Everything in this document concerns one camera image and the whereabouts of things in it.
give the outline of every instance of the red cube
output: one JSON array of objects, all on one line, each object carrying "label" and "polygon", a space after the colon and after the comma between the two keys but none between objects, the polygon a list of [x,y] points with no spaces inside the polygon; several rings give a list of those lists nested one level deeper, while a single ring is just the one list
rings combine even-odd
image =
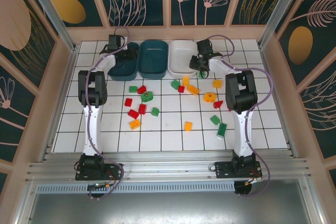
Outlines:
[{"label": "red cube", "polygon": [[218,109],[222,106],[222,104],[223,104],[223,101],[214,102],[214,108]]},{"label": "red cube", "polygon": [[134,119],[137,119],[139,116],[139,113],[137,111],[134,110],[130,110],[130,112],[128,112],[128,115]]},{"label": "red cube", "polygon": [[140,104],[139,114],[145,115],[145,113],[146,113],[146,105],[145,104]]},{"label": "red cube", "polygon": [[125,106],[126,107],[130,107],[130,106],[132,106],[132,99],[131,98],[126,98],[126,101],[125,101]]},{"label": "red cube", "polygon": [[143,94],[146,91],[147,91],[146,87],[145,86],[141,86],[141,87],[138,88],[137,92],[138,92],[138,94]]},{"label": "red cube", "polygon": [[183,93],[184,92],[184,86],[179,86],[177,90],[178,90],[178,92]]}]

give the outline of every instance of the orange block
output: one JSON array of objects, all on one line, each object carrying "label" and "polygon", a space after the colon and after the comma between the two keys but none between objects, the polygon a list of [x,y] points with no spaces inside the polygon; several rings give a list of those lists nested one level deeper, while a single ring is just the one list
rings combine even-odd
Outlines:
[{"label": "orange block", "polygon": [[216,94],[215,93],[205,93],[203,100],[205,102],[215,102],[216,101]]},{"label": "orange block", "polygon": [[194,94],[194,95],[197,95],[199,94],[199,89],[197,89],[196,87],[192,86],[192,85],[189,85],[187,87],[187,90],[191,93],[191,94]]},{"label": "orange block", "polygon": [[189,77],[183,77],[182,79],[182,85],[185,86],[185,87],[188,87],[189,85]]},{"label": "orange block", "polygon": [[134,129],[140,127],[141,124],[140,124],[139,120],[134,120],[133,122],[130,122],[130,126],[131,126],[131,129],[134,130]]},{"label": "orange block", "polygon": [[185,131],[191,131],[191,127],[192,126],[193,126],[193,123],[191,123],[191,122],[185,122],[184,130]]},{"label": "orange block", "polygon": [[212,86],[215,89],[220,89],[222,87],[223,81],[222,80],[214,80],[214,83],[212,84]]}]

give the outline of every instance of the white plastic container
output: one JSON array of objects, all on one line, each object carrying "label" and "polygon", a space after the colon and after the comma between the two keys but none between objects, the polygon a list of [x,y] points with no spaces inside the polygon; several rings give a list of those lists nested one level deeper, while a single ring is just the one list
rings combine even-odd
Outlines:
[{"label": "white plastic container", "polygon": [[189,63],[192,55],[197,55],[197,44],[190,40],[174,40],[169,44],[168,70],[175,79],[192,78],[197,70],[191,69]]}]

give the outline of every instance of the teal plastic container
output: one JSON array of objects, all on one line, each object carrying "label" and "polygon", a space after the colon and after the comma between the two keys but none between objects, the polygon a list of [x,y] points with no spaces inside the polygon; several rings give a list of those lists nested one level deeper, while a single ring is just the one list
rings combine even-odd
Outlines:
[{"label": "teal plastic container", "polygon": [[168,44],[162,40],[145,40],[140,45],[138,71],[145,79],[162,79],[168,66]]},{"label": "teal plastic container", "polygon": [[[135,48],[139,52],[137,43],[130,42],[127,46]],[[116,62],[115,66],[108,72],[108,75],[115,81],[132,81],[137,75],[137,63],[138,59]]]}]

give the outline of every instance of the cable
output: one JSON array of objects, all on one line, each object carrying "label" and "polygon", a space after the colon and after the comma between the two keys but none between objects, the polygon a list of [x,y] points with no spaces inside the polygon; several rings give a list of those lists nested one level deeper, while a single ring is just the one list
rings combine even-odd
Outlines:
[{"label": "cable", "polygon": [[256,195],[259,195],[259,194],[262,194],[269,186],[269,183],[270,183],[270,179],[271,179],[271,174],[270,174],[270,171],[269,171],[269,167],[268,165],[266,164],[265,160],[256,152],[255,149],[253,149],[251,143],[250,143],[250,140],[248,139],[248,133],[247,133],[247,125],[248,125],[248,115],[251,111],[253,111],[253,109],[256,107],[256,106],[259,106],[261,105],[262,103],[266,102],[266,100],[272,95],[273,93],[273,89],[274,89],[274,82],[273,82],[273,79],[271,77],[271,75],[266,72],[264,69],[260,69],[260,68],[235,68],[233,66],[231,66],[230,64],[226,63],[224,61],[224,58],[227,57],[227,56],[231,56],[234,54],[235,52],[235,45],[233,43],[233,41],[226,37],[225,35],[221,35],[221,34],[217,34],[217,35],[212,35],[210,37],[208,37],[207,39],[211,39],[213,37],[222,37],[222,38],[225,38],[227,39],[228,41],[230,41],[231,45],[232,45],[232,52],[231,53],[228,53],[226,55],[223,55],[221,60],[222,60],[222,63],[227,66],[228,68],[232,69],[232,70],[237,70],[237,71],[246,71],[246,70],[256,70],[256,71],[260,71],[262,73],[264,73],[266,76],[267,76],[267,79],[269,80],[270,82],[270,90],[267,94],[267,96],[261,100],[260,102],[257,102],[256,104],[254,104],[246,113],[246,119],[245,119],[245,137],[246,137],[246,140],[247,140],[247,144],[248,144],[248,147],[250,147],[250,149],[253,151],[254,154],[256,154],[256,156],[260,159],[260,161],[264,164],[266,170],[267,170],[267,183],[266,183],[266,186],[259,192],[257,193],[254,193],[254,194],[240,194],[239,196],[246,196],[246,197],[252,197],[252,196],[256,196]]},{"label": "cable", "polygon": [[89,139],[89,142],[92,146],[92,148],[94,149],[94,151],[99,155],[101,156],[103,159],[107,160],[108,162],[112,163],[113,165],[116,165],[117,167],[120,168],[120,171],[121,171],[121,174],[120,174],[120,179],[118,180],[117,184],[108,192],[108,193],[105,193],[103,196],[101,196],[100,198],[94,198],[91,194],[92,190],[89,191],[89,196],[91,199],[96,199],[96,200],[100,200],[100,199],[104,199],[106,198],[107,196],[109,196],[116,188],[117,186],[120,184],[121,180],[123,179],[124,177],[124,169],[121,165],[119,165],[118,163],[116,163],[115,161],[111,160],[110,158],[106,157],[105,155],[103,155],[102,153],[99,152],[99,150],[97,150],[97,148],[94,146],[93,142],[92,142],[92,138],[91,138],[91,134],[90,134],[90,118],[91,118],[91,114],[92,114],[92,110],[91,110],[91,105],[90,105],[90,102],[89,102],[89,96],[88,96],[88,89],[89,89],[89,77],[90,77],[90,74],[92,71],[94,71],[95,69],[97,69],[97,67],[100,65],[100,63],[105,60],[106,58],[116,54],[117,52],[120,52],[121,50],[123,50],[126,45],[129,43],[130,41],[130,31],[128,30],[127,27],[125,26],[118,26],[115,28],[114,30],[114,34],[116,33],[117,29],[119,28],[124,28],[126,31],[127,31],[127,43],[119,48],[118,50],[114,51],[114,52],[111,52],[111,53],[108,53],[107,55],[101,57],[97,63],[88,71],[88,74],[86,76],[86,81],[85,81],[85,100],[86,100],[86,103],[87,103],[87,106],[89,107],[89,113],[88,113],[88,124],[87,124],[87,132],[88,132],[88,139]]}]

